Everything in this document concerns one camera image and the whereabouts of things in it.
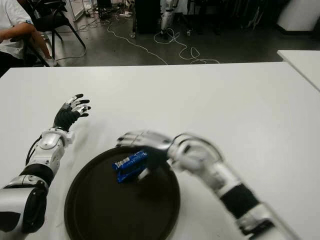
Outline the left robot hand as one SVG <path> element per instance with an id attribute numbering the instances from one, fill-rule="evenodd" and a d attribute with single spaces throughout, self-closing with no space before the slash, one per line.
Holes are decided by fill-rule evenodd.
<path id="1" fill-rule="evenodd" d="M 52 127 L 68 132 L 79 118 L 88 117 L 88 111 L 91 109 L 88 105 L 90 100 L 83 99 L 83 97 L 84 95 L 81 93 L 68 99 L 58 110 Z"/>

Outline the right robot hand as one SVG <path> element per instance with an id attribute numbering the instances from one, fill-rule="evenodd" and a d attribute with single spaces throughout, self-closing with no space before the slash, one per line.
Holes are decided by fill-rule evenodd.
<path id="1" fill-rule="evenodd" d="M 141 148 L 148 154 L 145 169 L 138 175 L 141 181 L 147 175 L 154 172 L 158 167 L 167 163 L 168 151 L 173 140 L 163 134 L 139 130 L 130 131 L 120 136 L 116 141 L 116 147 Z"/>

